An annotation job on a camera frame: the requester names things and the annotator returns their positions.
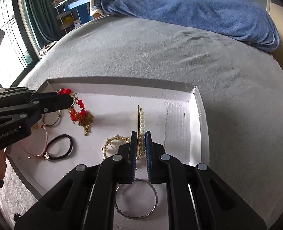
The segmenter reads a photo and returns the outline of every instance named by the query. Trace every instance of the black hair tie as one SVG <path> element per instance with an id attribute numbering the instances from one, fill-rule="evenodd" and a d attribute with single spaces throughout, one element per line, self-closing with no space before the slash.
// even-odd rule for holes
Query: black hair tie
<path id="1" fill-rule="evenodd" d="M 51 140 L 48 144 L 47 144 L 47 148 L 46 150 L 49 148 L 49 146 L 58 141 L 59 139 L 62 139 L 62 138 L 68 138 L 70 140 L 70 147 L 69 147 L 69 150 L 62 156 L 51 156 L 50 153 L 48 151 L 45 152 L 44 154 L 44 158 L 47 159 L 47 160 L 60 160 L 60 159 L 63 159 L 65 158 L 66 156 L 68 156 L 70 154 L 70 152 L 72 151 L 72 146 L 73 146 L 73 140 L 72 140 L 72 137 L 67 135 L 67 134 L 63 134 L 63 135 L 59 135 L 57 136 L 56 138 L 54 138 L 53 140 Z"/>

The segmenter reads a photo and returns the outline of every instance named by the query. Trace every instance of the teal curtain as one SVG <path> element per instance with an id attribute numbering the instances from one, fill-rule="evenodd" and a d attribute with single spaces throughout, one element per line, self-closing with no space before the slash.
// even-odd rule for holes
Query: teal curtain
<path id="1" fill-rule="evenodd" d="M 52 8 L 52 1 L 25 0 L 25 3 L 38 46 L 42 48 L 59 40 L 62 35 Z"/>

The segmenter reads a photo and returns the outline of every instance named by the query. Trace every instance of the window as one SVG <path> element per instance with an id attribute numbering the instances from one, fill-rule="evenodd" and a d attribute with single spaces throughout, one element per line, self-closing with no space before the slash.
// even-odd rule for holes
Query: window
<path id="1" fill-rule="evenodd" d="M 0 45 L 0 85 L 6 88 L 32 62 L 17 25 L 12 0 L 0 0 L 0 29 L 5 32 Z"/>

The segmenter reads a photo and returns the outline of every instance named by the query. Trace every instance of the jewelry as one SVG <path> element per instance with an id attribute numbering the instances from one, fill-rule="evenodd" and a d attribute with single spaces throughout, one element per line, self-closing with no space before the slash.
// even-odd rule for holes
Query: jewelry
<path id="1" fill-rule="evenodd" d="M 102 147 L 102 153 L 103 153 L 103 160 L 105 160 L 106 158 L 108 158 L 108 155 L 106 154 L 107 151 L 107 146 L 110 145 L 112 147 L 112 149 L 117 153 L 117 150 L 115 150 L 112 146 L 113 141 L 123 141 L 124 143 L 129 143 L 130 142 L 130 138 L 129 137 L 122 137 L 119 135 L 116 135 L 112 138 L 108 138 L 106 143 L 104 144 L 104 146 Z"/>
<path id="2" fill-rule="evenodd" d="M 46 116 L 47 114 L 44 114 L 43 116 L 42 116 L 42 123 L 43 123 L 43 125 L 44 126 L 53 126 L 53 125 L 55 125 L 58 121 L 59 121 L 59 119 L 61 118 L 61 110 L 59 110 L 58 111 L 58 119 L 54 122 L 54 123 L 52 123 L 52 124 L 46 124 L 45 123 L 45 116 Z"/>
<path id="3" fill-rule="evenodd" d="M 146 156 L 146 144 L 145 144 L 145 133 L 144 133 L 144 112 L 142 108 L 138 106 L 138 126 L 137 126 L 137 153 L 136 159 L 139 160 Z"/>
<path id="4" fill-rule="evenodd" d="M 43 150 L 40 154 L 38 154 L 38 155 L 31 155 L 29 152 L 27 152 L 27 151 L 23 148 L 23 146 L 22 146 L 22 144 L 21 144 L 21 142 L 20 142 L 21 148 L 24 150 L 24 152 L 26 152 L 27 154 L 30 155 L 30 156 L 28 157 L 28 159 L 31 159 L 31 158 L 34 158 L 34 157 L 41 157 L 41 158 L 44 158 L 44 159 L 46 159 L 46 160 L 60 160 L 60 159 L 63 159 L 63 158 L 65 158 L 66 156 L 68 156 L 68 155 L 70 154 L 70 152 L 72 151 L 72 147 L 73 147 L 73 140 L 72 140 L 72 137 L 71 137 L 71 136 L 69 136 L 69 135 L 67 135 L 67 134 L 59 135 L 59 136 L 57 136 L 56 138 L 52 139 L 52 140 L 47 144 L 47 142 L 48 142 L 48 132 L 47 132 L 46 128 L 45 128 L 43 125 L 41 125 L 40 127 L 43 128 L 43 129 L 45 130 L 45 132 L 46 132 L 45 147 L 44 147 L 44 150 Z M 57 140 L 62 139 L 62 138 L 66 138 L 66 137 L 70 140 L 70 146 L 69 146 L 68 151 L 67 151 L 64 155 L 62 155 L 62 156 L 51 156 L 50 153 L 47 151 L 48 147 L 49 147 L 52 143 L 56 142 Z"/>
<path id="5" fill-rule="evenodd" d="M 115 192 L 115 208 L 117 209 L 117 213 L 119 213 L 119 214 L 121 214 L 122 216 L 124 216 L 124 217 L 126 217 L 126 218 L 128 218 L 128 219 L 131 219 L 131 220 L 139 220 L 139 219 L 142 219 L 142 218 L 145 218 L 145 217 L 149 216 L 150 214 L 152 214 L 152 213 L 154 212 L 154 210 L 156 209 L 157 204 L 158 204 L 157 192 L 156 192 L 155 188 L 153 187 L 153 185 L 150 184 L 149 182 L 147 182 L 146 180 L 135 178 L 135 179 L 134 179 L 134 182 L 137 182 L 137 181 L 145 182 L 146 184 L 148 184 L 148 185 L 151 187 L 151 189 L 153 190 L 154 195 L 155 195 L 155 205 L 154 205 L 154 207 L 153 207 L 153 209 L 151 210 L 150 213 L 145 214 L 145 215 L 143 215 L 143 216 L 132 217 L 132 216 L 129 216 L 129 215 L 124 214 L 124 213 L 119 209 L 119 207 L 118 207 L 118 205 L 117 205 L 117 202 L 116 202 L 117 192 L 118 192 L 119 188 L 120 188 L 122 185 L 124 185 L 124 184 L 119 185 L 118 188 L 116 189 L 116 192 Z"/>
<path id="6" fill-rule="evenodd" d="M 79 122 L 78 124 L 80 126 L 83 126 L 84 136 L 86 136 L 87 133 L 90 132 L 90 124 L 93 122 L 94 116 L 90 114 L 89 111 L 85 110 L 83 101 L 77 97 L 77 93 L 71 92 L 69 88 L 67 89 L 61 88 L 58 91 L 58 93 L 59 94 L 70 94 L 71 97 L 73 98 L 73 103 L 71 107 L 68 108 L 70 118 L 73 121 L 73 123 L 78 121 Z M 73 107 L 75 104 L 77 104 L 81 108 L 80 112 L 77 112 L 75 108 Z"/>

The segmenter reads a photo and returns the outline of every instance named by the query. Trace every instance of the bed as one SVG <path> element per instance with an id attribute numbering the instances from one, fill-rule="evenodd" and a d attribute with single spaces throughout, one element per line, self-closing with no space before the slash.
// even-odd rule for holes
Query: bed
<path id="1" fill-rule="evenodd" d="M 104 16 L 63 37 L 21 83 L 123 76 L 195 84 L 208 123 L 207 163 L 266 222 L 283 212 L 283 70 L 269 53 L 209 31 Z M 0 208 L 13 227 L 36 199 L 8 164 Z"/>

